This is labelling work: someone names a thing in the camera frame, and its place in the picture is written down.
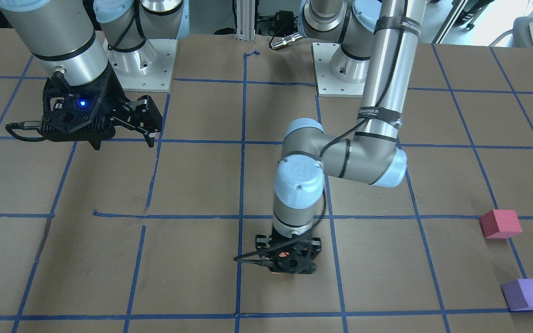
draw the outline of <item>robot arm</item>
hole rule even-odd
[[[337,1],[330,3],[338,7]],[[316,269],[313,259],[321,249],[320,240],[312,238],[311,232],[324,214],[323,208],[314,222],[318,207],[326,204],[324,176],[382,187],[401,183],[406,154],[397,149],[396,142],[425,5],[425,0],[382,3],[357,125],[333,137],[309,118],[290,124],[275,178],[271,236],[256,236],[256,252],[235,260],[273,272],[311,274]],[[353,132],[354,139],[345,139]],[[245,259],[252,255],[261,259]]]
[[[96,3],[115,52],[123,55],[121,66],[133,66],[128,55],[151,57],[150,47],[145,48],[146,36],[173,38],[188,34],[188,0]],[[114,127],[122,126],[138,131],[149,147],[154,146],[155,135],[161,130],[161,113],[148,95],[137,101],[125,96],[112,69],[118,61],[109,63],[80,1],[0,0],[0,9],[51,74],[43,90],[42,119],[6,125],[13,137],[29,142],[89,141],[98,150],[103,140],[115,135]],[[180,27],[182,22],[186,22],[184,27]],[[137,59],[136,66],[144,73],[153,59],[149,63],[141,59],[144,57]],[[23,137],[14,131],[19,129],[36,130],[41,137]]]

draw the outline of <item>colored block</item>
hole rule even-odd
[[[533,278],[520,278],[501,286],[512,311],[533,310]]]
[[[493,209],[480,217],[486,238],[509,238],[521,234],[522,226],[514,210]]]

